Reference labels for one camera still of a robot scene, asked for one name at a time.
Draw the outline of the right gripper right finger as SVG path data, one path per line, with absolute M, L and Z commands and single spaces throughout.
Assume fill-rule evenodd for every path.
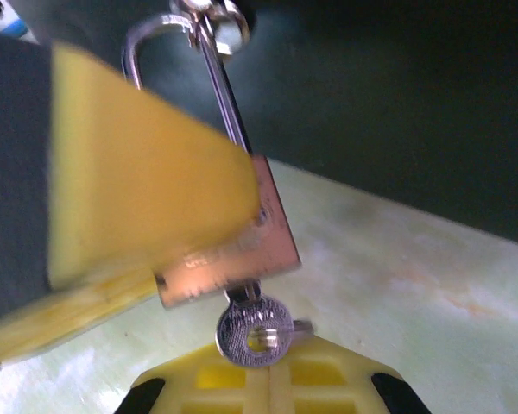
M 269 369 L 271 413 L 428 413 L 414 389 L 381 362 L 318 336 Z

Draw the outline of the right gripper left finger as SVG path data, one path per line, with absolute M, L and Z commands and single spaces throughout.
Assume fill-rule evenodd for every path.
M 269 370 L 237 367 L 207 345 L 142 373 L 127 412 L 269 413 Z

